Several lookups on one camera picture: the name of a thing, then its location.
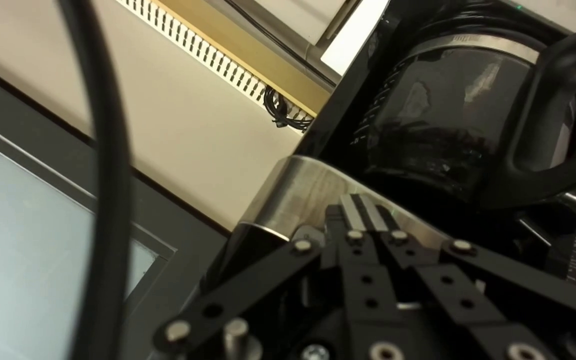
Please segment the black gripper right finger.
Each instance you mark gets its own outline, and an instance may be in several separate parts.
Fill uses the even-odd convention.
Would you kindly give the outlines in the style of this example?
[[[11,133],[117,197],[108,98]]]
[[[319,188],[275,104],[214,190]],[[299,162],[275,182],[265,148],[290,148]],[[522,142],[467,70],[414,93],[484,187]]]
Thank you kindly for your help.
[[[361,197],[380,262],[391,273],[399,300],[417,302],[428,320],[413,348],[454,360],[555,360],[525,324],[513,322],[457,264],[424,249],[370,197]]]

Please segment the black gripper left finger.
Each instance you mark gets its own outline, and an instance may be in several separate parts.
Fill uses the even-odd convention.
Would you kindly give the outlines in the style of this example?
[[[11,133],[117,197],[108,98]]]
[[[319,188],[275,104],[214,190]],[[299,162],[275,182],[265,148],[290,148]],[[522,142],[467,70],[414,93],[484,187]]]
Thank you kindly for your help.
[[[350,194],[331,211],[328,232],[336,240],[350,360],[402,360],[391,275],[380,264],[368,225]]]

